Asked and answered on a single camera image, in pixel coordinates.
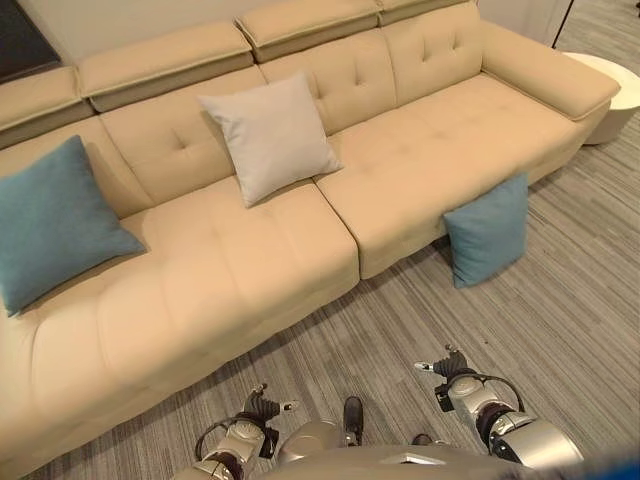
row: white round table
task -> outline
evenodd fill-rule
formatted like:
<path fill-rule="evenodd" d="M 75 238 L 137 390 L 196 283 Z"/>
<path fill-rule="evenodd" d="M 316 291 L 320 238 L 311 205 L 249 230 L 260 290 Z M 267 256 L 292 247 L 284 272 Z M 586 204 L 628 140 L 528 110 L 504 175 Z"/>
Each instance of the white round table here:
<path fill-rule="evenodd" d="M 631 70 L 604 58 L 584 53 L 563 52 L 579 62 L 609 75 L 620 84 L 620 91 L 611 100 L 609 113 L 585 141 L 586 145 L 609 142 L 616 138 L 620 130 L 640 109 L 640 77 Z"/>

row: floor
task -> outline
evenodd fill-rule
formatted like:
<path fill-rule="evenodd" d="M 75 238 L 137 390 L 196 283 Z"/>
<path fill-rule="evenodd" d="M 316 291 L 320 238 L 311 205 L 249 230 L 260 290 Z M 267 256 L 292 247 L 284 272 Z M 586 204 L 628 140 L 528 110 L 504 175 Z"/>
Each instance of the floor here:
<path fill-rule="evenodd" d="M 558 48 L 640 73 L 634 5 L 577 0 Z M 638 446 L 639 161 L 637 115 L 616 141 L 583 148 L 531 189 L 527 255 L 501 275 L 453 289 L 450 249 L 438 242 L 29 478 L 168 479 L 192 462 L 197 436 L 262 381 L 270 397 L 302 403 L 274 422 L 283 437 L 309 419 L 339 419 L 343 400 L 357 394 L 367 444 L 425 431 L 481 452 L 439 411 L 438 380 L 411 368 L 443 356 L 446 343 L 479 371 L 511 379 L 529 411 L 587 457 Z"/>

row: sofa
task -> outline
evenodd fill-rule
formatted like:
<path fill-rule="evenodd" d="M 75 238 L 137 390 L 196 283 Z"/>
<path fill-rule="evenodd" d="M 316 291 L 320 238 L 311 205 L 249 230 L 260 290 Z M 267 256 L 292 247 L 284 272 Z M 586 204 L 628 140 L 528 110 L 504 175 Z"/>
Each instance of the sofa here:
<path fill-rule="evenodd" d="M 196 97 L 299 71 L 344 168 L 246 208 Z M 618 90 L 466 0 L 271 3 L 34 78 L 0 86 L 0 177 L 80 135 L 147 252 L 17 317 L 0 308 L 0 478 L 144 412 L 425 247 L 446 234 L 445 212 L 516 173 L 533 183 L 556 171 Z"/>

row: white wall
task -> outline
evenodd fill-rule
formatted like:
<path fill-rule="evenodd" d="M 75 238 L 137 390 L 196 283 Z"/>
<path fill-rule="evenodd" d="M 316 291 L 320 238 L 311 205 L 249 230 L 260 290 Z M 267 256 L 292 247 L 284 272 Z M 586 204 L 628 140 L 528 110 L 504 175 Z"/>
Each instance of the white wall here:
<path fill-rule="evenodd" d="M 479 0 L 486 20 L 551 46 L 571 0 Z"/>
<path fill-rule="evenodd" d="M 67 63 L 276 0 L 18 0 Z"/>

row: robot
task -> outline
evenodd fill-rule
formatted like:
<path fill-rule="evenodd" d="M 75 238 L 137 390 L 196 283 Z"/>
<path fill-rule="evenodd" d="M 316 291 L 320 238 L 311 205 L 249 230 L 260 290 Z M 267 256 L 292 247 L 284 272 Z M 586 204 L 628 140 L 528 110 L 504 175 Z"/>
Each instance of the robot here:
<path fill-rule="evenodd" d="M 566 466 L 583 460 L 575 444 L 551 423 L 525 412 L 516 388 L 507 380 L 479 374 L 465 356 L 447 345 L 449 355 L 434 364 L 415 368 L 445 378 L 435 388 L 444 412 L 455 411 L 488 456 L 466 453 L 418 435 L 411 445 L 362 446 L 363 408 L 357 397 L 344 405 L 344 429 L 332 422 L 312 421 L 295 431 L 282 445 L 278 466 L 260 480 L 479 480 L 521 478 L 539 469 Z M 514 391 L 517 409 L 500 400 L 489 381 L 503 382 Z M 267 424 L 280 413 L 293 411 L 296 402 L 276 403 L 264 398 L 266 385 L 255 388 L 235 417 L 217 422 L 196 443 L 198 460 L 174 480 L 244 480 L 257 457 L 273 457 L 279 433 Z M 215 428 L 226 436 L 206 455 L 204 438 Z"/>

